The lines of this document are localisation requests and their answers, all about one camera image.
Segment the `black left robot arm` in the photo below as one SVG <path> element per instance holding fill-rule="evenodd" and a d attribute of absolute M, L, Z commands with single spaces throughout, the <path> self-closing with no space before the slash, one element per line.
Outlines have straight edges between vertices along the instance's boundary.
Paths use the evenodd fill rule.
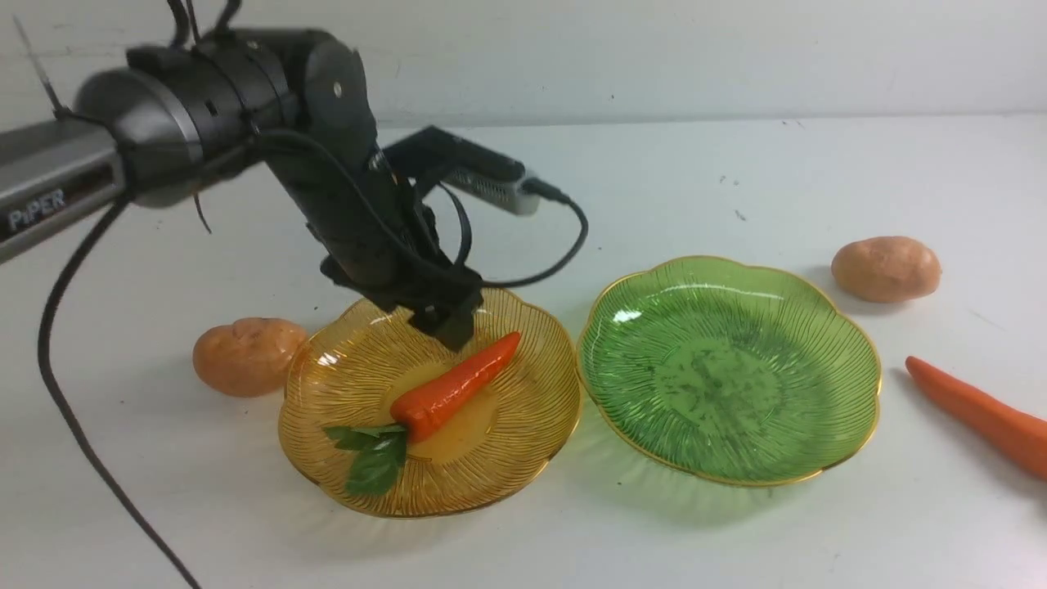
<path fill-rule="evenodd" d="M 319 29 L 229 29 L 191 49 L 136 46 L 70 108 L 2 134 L 2 260 L 127 199 L 164 208 L 265 164 L 326 249 L 325 274 L 404 308 L 446 349 L 474 338 L 476 273 L 379 163 L 362 56 Z"/>

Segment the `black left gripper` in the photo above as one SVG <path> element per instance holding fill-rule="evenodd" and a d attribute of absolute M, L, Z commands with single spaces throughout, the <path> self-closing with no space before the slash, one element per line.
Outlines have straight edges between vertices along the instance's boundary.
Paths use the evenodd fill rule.
<path fill-rule="evenodd" d="M 304 179 L 304 216 L 326 247 L 324 273 L 374 305 L 411 310 L 411 327 L 445 349 L 461 352 L 474 339 L 483 302 L 478 273 L 466 260 L 474 245 L 471 222 L 456 196 L 460 243 L 442 250 L 430 187 L 388 169 L 354 172 L 328 151 L 313 151 Z"/>

